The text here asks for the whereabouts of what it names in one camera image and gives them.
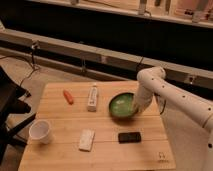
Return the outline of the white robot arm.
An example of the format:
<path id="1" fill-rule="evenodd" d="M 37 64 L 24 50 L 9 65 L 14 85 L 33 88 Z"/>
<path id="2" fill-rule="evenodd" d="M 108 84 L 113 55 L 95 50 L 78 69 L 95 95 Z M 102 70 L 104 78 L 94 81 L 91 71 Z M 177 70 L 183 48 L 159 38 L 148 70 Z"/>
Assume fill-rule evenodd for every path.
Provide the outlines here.
<path id="1" fill-rule="evenodd" d="M 210 133 L 202 171 L 213 171 L 213 102 L 166 82 L 165 77 L 166 72 L 162 67 L 146 68 L 138 72 L 133 111 L 144 112 L 151 104 L 154 94 L 170 101 Z"/>

